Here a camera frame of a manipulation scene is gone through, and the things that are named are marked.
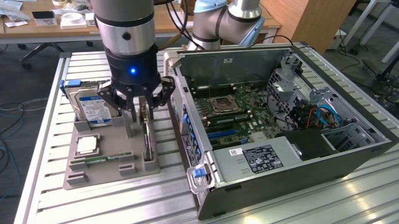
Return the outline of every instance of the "gray parts holder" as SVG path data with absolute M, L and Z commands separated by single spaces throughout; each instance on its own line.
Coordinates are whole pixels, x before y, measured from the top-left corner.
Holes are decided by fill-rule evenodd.
M 150 135 L 155 139 L 153 126 Z M 97 138 L 97 146 L 81 153 L 78 143 L 86 137 Z M 113 118 L 113 126 L 91 128 L 87 121 L 77 121 L 63 188 L 77 189 L 159 173 L 155 142 L 151 145 L 154 160 L 145 161 L 143 126 L 134 123 L 126 113 Z

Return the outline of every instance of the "motherboard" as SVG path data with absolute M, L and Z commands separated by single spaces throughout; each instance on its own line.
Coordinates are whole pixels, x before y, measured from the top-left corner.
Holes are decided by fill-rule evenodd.
M 214 150 L 273 139 L 282 132 L 266 107 L 265 87 L 265 84 L 248 83 L 193 88 Z

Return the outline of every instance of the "cpu socket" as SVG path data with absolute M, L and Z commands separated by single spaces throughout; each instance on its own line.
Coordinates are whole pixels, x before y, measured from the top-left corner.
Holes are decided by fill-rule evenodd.
M 214 110 L 217 113 L 238 112 L 241 108 L 233 96 L 217 97 L 211 99 Z

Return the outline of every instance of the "green circuit board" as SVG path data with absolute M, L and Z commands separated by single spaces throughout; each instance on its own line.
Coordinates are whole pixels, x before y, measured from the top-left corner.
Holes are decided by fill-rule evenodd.
M 207 134 L 222 133 L 230 130 L 236 130 L 234 135 L 218 137 L 210 139 L 214 149 L 226 148 L 230 146 L 246 144 L 258 140 L 266 140 L 276 137 L 282 129 L 276 122 L 274 115 L 266 108 L 266 97 L 262 88 L 257 88 L 254 85 L 236 86 L 234 94 L 228 96 L 217 96 L 207 98 L 195 98 L 195 104 L 202 117 L 218 117 L 206 121 L 213 121 L 213 125 L 205 122 Z M 221 112 L 221 108 L 215 106 L 215 102 L 221 100 L 228 102 L 232 106 L 232 112 Z M 245 113 L 245 115 L 232 115 L 234 113 Z M 249 117 L 245 121 L 233 121 L 234 117 Z

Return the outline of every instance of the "robotic arm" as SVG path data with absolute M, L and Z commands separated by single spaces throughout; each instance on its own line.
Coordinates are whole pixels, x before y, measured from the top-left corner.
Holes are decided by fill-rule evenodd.
M 137 120 L 134 97 L 145 96 L 153 111 L 166 105 L 175 90 L 173 77 L 161 77 L 158 72 L 154 1 L 95 0 L 93 5 L 113 73 L 111 83 L 101 86 L 98 93 L 115 109 L 130 111 Z M 154 96 L 159 84 L 163 88 Z
M 174 78 L 158 72 L 154 0 L 93 0 L 93 5 L 113 73 L 111 83 L 98 93 L 137 120 L 134 97 L 145 96 L 153 115 L 175 90 Z M 194 20 L 193 41 L 205 49 L 221 48 L 221 38 L 252 46 L 265 23 L 260 0 L 236 0 L 230 6 L 226 0 L 198 0 Z M 197 44 L 190 43 L 190 50 Z M 154 96 L 159 84 L 162 91 Z

